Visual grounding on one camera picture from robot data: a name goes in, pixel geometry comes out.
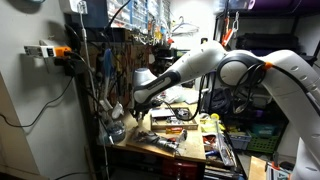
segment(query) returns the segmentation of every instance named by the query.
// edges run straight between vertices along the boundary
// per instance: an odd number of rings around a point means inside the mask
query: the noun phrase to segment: floor
[[[238,153],[238,157],[241,161],[242,167],[247,175],[249,175],[251,156],[255,156],[255,157],[260,158],[265,161],[270,160],[270,156],[266,156],[266,155],[260,154],[260,153],[244,153],[244,152]],[[279,155],[279,163],[281,163],[283,161],[287,161],[287,162],[295,164],[296,158],[290,157],[290,156]]]

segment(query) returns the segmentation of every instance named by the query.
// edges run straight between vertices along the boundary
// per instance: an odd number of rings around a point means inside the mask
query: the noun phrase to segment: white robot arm
[[[132,115],[143,117],[150,108],[159,106],[154,97],[174,85],[217,70],[219,80],[236,85],[252,77],[253,65],[265,69],[261,84],[269,91],[300,135],[297,162],[291,179],[320,178],[320,80],[319,75],[300,56],[289,50],[256,57],[243,50],[227,52],[215,41],[189,51],[160,77],[148,69],[134,74]]]

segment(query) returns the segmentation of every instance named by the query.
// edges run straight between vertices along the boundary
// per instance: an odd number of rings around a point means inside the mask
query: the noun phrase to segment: bag
[[[299,39],[291,34],[256,34],[246,33],[237,38],[237,49],[297,50]]]
[[[202,112],[219,115],[227,114],[229,107],[232,105],[232,96],[229,88],[214,89],[211,93],[204,96],[204,104]]]

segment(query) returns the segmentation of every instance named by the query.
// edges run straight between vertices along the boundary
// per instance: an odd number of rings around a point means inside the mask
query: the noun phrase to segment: green crate
[[[251,141],[248,144],[247,150],[264,153],[274,152],[279,136],[259,137],[250,131],[248,133],[251,135]]]

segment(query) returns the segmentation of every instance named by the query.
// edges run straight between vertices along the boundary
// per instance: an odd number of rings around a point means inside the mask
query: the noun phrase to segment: tray
[[[188,111],[189,118],[192,117],[192,113],[190,112],[189,108],[187,108],[187,107],[181,107],[181,108],[174,107],[174,108],[172,108],[173,111],[176,111],[179,109],[183,109],[183,110]],[[155,110],[163,110],[163,112],[166,112],[166,113],[164,113],[165,114],[164,116],[153,117],[152,111],[155,111]],[[183,129],[186,129],[186,130],[197,130],[198,129],[198,124],[194,119],[192,119],[190,121],[181,121],[180,120],[180,122],[182,124],[171,124],[171,123],[167,122],[167,118],[175,117],[175,115],[173,113],[168,113],[168,110],[170,110],[170,109],[169,108],[154,108],[154,109],[152,109],[152,111],[150,113],[151,130],[166,130],[167,128],[173,128],[173,127],[182,127]]]

